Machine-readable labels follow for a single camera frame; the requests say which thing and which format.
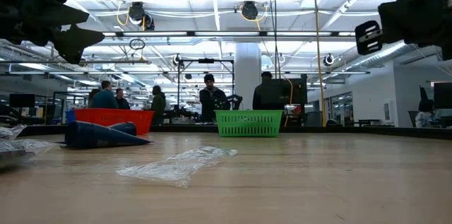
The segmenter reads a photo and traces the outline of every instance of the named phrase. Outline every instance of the person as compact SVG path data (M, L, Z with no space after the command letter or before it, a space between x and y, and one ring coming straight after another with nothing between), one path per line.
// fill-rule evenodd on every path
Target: person
M419 102L419 112L416 115L416 128L432 128L434 118L433 100L421 100Z
M154 111L154 117L152 120L152 125L158 125L163 122L163 112L167 105L165 94L162 93L160 86L153 87L153 103L150 106L150 110Z
M112 93L112 83L103 81L102 90L94 95L92 108L119 108Z
M253 110L284 110L284 104L283 103L265 103L263 101L263 96L268 94L275 94L275 93L269 93L269 90L275 90L271 87L271 73L268 71L264 71L261 74L262 83L254 89L253 94Z
M202 104L201 121L213 122L214 110L227 110L227 98L224 91L214 86L215 79L212 74L204 76L206 87L199 91L199 101Z
M100 89L92 89L88 95L88 108L93 108L93 98L96 93L100 92Z
M121 88L116 89L116 102L118 103L119 109L130 110L130 105L124 98L124 90Z

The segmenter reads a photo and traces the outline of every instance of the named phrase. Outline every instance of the metal frame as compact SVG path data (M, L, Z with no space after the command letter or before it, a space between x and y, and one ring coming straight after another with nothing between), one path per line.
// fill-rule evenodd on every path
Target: metal frame
M180 59L179 62L177 63L177 106L180 105L180 87L181 87L181 73L184 73L185 70L194 62L200 62L206 59ZM225 59L209 59L209 61L213 61L215 62L220 62L226 69L227 71L232 74L232 94L234 94L234 87L235 87L235 64L234 64L234 60L225 60ZM188 64L183 68L183 70L181 71L181 64L183 62L188 62ZM230 62L232 64L232 70L230 70L227 66L225 66L224 62Z

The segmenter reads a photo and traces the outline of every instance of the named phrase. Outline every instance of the person in teal shirt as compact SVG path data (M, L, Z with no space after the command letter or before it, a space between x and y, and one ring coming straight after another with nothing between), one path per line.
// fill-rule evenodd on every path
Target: person in teal shirt
M119 108L112 93L112 83L109 81L102 82L102 90L94 95L91 108Z

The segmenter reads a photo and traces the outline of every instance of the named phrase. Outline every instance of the ceiling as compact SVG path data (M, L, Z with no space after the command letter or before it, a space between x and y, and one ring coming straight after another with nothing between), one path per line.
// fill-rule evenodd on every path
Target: ceiling
M318 27L320 31L342 32L348 37L322 37L319 43L321 58L332 54L342 60L351 62L357 58L355 38L353 31L356 25L368 20L379 21L377 7L383 2L393 0L68 0L67 5L83 10L90 14L86 23L79 26L86 29L102 32L139 32L140 28L128 22L126 25L126 13L133 1L142 1L146 13L155 21L156 31L252 31L257 32L258 27L262 31L273 32L272 17L276 18L277 31L291 31L305 33L315 31L317 18L315 6L318 5ZM245 1L254 1L259 10L259 25L256 22L244 20L238 11ZM129 43L135 37L106 37L106 39L92 47L86 48L83 58L88 62L85 66L70 64L47 64L47 68L38 68L43 71L95 71L110 72L90 75L64 75L62 80L76 86L89 86L86 81L95 84L100 79L111 78L117 71L129 72L126 78L119 79L129 87L149 87L155 84L163 85L167 90L177 85L177 75L157 75L158 71L173 71L173 58L179 55L183 59L234 59L236 42L256 42L260 45L263 56L274 60L275 42L272 37L140 37L145 42L142 50L132 50ZM304 38L278 38L278 51L283 71L316 71L317 70L317 43L315 35ZM52 45L36 47L30 43L24 43L21 49L24 61L46 61L51 58ZM9 60L13 49L8 49L1 56L3 60ZM363 71L368 68L354 67L355 71ZM14 71L36 71L29 66L15 65ZM152 71L155 74L136 74L135 72ZM193 63L186 71L193 72L191 80L183 79L186 84L182 99L196 99L197 90L202 87L202 72L218 72L219 82L230 82L232 76L224 64L198 64ZM288 74L288 77L299 77L299 73ZM190 82L201 82L199 87L189 85ZM140 91L130 90L131 94L141 95Z

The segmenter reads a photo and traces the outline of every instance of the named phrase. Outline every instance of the white column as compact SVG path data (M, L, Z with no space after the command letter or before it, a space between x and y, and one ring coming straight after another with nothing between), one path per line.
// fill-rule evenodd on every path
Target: white column
M243 97L243 109L252 110L254 88L261 83L259 43L236 43L234 65L235 94Z

